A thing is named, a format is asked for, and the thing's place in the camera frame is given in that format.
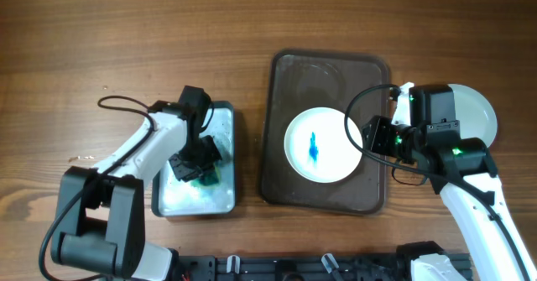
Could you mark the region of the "white plate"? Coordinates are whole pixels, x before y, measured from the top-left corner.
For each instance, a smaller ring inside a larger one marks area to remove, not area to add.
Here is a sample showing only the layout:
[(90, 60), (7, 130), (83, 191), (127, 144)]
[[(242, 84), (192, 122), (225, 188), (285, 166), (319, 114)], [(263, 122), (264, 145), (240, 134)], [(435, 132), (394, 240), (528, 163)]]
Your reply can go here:
[(469, 86), (449, 84), (453, 91), (456, 119), (462, 139), (480, 138), (489, 148), (498, 132), (496, 113), (480, 92)]
[(345, 179), (359, 165), (362, 145), (356, 123), (343, 112), (313, 107), (298, 114), (284, 135), (284, 154), (301, 177), (320, 184)]

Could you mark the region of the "green and yellow sponge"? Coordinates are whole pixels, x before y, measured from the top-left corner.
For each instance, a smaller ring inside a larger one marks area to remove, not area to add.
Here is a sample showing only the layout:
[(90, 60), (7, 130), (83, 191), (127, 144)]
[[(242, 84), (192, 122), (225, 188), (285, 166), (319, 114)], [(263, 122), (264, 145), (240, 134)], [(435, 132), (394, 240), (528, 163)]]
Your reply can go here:
[(206, 170), (200, 177), (191, 181), (193, 186), (210, 187), (221, 183), (221, 173), (216, 165)]

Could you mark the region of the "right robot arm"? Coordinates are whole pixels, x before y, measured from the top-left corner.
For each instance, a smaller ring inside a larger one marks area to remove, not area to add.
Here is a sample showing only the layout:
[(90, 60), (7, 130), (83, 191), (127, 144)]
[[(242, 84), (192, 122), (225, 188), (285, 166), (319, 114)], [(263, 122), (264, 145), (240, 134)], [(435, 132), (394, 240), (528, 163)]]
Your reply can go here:
[(498, 169), (459, 122), (404, 124), (375, 116), (362, 128), (364, 154), (422, 174), (454, 217), (482, 280), (534, 280), (536, 267), (503, 196)]

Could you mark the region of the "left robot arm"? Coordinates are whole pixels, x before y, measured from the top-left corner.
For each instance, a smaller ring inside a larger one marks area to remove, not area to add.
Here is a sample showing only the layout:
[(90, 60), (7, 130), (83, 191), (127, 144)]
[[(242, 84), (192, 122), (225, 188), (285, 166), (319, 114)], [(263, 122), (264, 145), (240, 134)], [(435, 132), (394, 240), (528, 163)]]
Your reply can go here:
[(212, 137), (200, 135), (213, 113), (212, 103), (159, 101), (141, 113), (143, 126), (109, 159), (69, 168), (40, 251), (56, 264), (91, 271), (93, 279), (185, 279), (177, 251), (145, 239), (145, 185), (166, 164), (183, 182), (213, 171), (221, 155)]

